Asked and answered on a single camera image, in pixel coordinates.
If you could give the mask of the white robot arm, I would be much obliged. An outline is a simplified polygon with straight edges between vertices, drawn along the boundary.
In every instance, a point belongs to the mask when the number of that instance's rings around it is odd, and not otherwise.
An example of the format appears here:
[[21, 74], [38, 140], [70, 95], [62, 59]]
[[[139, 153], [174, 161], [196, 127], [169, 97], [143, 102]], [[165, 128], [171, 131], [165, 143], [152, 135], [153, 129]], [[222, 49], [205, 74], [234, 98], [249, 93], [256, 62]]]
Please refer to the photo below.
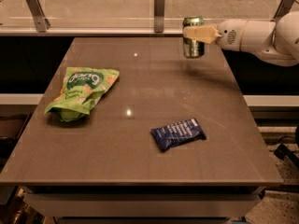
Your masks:
[[299, 64], [299, 12], [277, 21], [227, 20], [219, 25], [187, 26], [183, 36], [221, 49], [250, 53], [263, 62]]

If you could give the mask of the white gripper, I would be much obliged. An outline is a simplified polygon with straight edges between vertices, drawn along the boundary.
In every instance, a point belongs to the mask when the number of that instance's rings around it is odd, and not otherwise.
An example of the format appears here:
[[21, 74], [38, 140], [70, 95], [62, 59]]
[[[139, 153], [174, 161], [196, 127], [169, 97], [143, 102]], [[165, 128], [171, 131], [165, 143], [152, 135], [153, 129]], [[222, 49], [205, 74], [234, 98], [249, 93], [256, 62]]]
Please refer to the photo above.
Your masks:
[[192, 40], [216, 44], [224, 50], [241, 51], [247, 20], [227, 20], [219, 24], [219, 30], [213, 25], [186, 26], [183, 36]]

